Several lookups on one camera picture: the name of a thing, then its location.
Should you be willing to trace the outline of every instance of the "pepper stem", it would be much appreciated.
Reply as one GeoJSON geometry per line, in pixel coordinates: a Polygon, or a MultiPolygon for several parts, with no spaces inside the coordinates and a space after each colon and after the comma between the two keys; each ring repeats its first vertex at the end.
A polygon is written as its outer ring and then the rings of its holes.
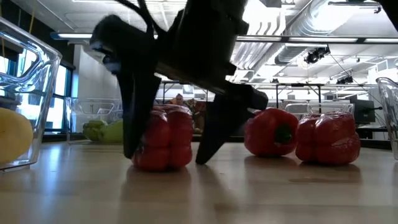
{"type": "Polygon", "coordinates": [[[275,142],[287,144],[292,139],[292,130],[288,124],[282,124],[275,130],[275,142]]]}

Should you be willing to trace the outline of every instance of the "clear plastic container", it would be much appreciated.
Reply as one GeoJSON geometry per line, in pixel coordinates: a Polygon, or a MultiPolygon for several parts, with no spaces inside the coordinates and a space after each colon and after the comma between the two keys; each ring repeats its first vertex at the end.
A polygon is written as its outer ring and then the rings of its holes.
{"type": "Polygon", "coordinates": [[[25,49],[24,52],[35,55],[35,60],[28,66],[26,72],[16,76],[0,73],[0,107],[24,115],[30,120],[34,132],[32,144],[25,154],[14,162],[0,164],[0,170],[5,170],[37,162],[62,56],[55,49],[2,17],[0,17],[0,30],[2,44],[25,49]]]}
{"type": "Polygon", "coordinates": [[[67,139],[70,144],[123,143],[122,141],[107,143],[98,137],[104,126],[122,120],[123,110],[120,99],[66,98],[65,109],[67,139]]]}
{"type": "Polygon", "coordinates": [[[291,103],[285,110],[301,119],[305,114],[320,114],[334,111],[354,113],[354,104],[351,103],[291,103]]]}
{"type": "Polygon", "coordinates": [[[398,160],[398,85],[389,78],[378,78],[380,97],[394,158],[398,160]]]}

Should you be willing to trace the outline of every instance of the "table surface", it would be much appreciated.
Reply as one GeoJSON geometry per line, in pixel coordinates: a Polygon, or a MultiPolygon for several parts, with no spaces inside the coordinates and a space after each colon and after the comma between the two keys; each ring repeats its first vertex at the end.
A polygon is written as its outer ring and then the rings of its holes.
{"type": "Polygon", "coordinates": [[[121,146],[44,144],[30,169],[0,174],[0,223],[396,224],[398,162],[362,149],[349,166],[309,166],[234,143],[159,174],[132,169],[121,146]]]}

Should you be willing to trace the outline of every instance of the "metal rack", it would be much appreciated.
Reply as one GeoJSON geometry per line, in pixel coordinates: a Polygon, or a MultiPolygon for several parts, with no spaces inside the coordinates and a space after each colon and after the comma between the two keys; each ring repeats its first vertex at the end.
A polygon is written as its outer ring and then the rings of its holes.
{"type": "MultiPolygon", "coordinates": [[[[180,85],[189,85],[188,83],[181,83],[179,81],[162,81],[163,84],[163,97],[162,101],[165,103],[165,94],[167,91],[169,91],[175,84],[180,84],[180,85]],[[172,86],[168,87],[166,89],[166,84],[173,84],[172,86]]],[[[322,90],[338,90],[337,88],[349,88],[350,90],[364,90],[367,91],[367,88],[377,88],[377,85],[367,85],[367,84],[321,84],[321,83],[241,83],[241,84],[246,84],[246,85],[257,85],[257,86],[269,86],[269,88],[261,88],[261,89],[266,89],[266,90],[275,90],[276,91],[276,108],[279,108],[279,94],[283,90],[308,90],[308,91],[313,91],[318,95],[318,103],[322,103],[322,90]]],[[[209,101],[208,90],[202,89],[206,93],[206,101],[209,101]]]]}

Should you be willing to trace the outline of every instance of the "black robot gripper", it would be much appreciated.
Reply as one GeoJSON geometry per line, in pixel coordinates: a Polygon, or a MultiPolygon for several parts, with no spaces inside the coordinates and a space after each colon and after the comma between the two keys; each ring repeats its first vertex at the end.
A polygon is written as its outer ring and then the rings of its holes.
{"type": "Polygon", "coordinates": [[[90,47],[105,54],[105,67],[118,79],[123,101],[124,155],[128,159],[132,159],[140,145],[161,83],[155,73],[216,94],[206,112],[198,164],[207,163],[230,135],[252,117],[248,108],[267,107],[265,93],[250,85],[225,80],[225,76],[236,69],[229,63],[236,35],[247,32],[248,25],[234,19],[241,18],[246,1],[238,1],[236,8],[228,6],[231,12],[223,17],[220,14],[226,11],[217,10],[222,4],[188,0],[185,10],[191,7],[201,11],[190,10],[185,14],[180,11],[171,28],[157,39],[115,15],[97,24],[90,47]],[[206,10],[209,16],[203,18],[206,10]]]}

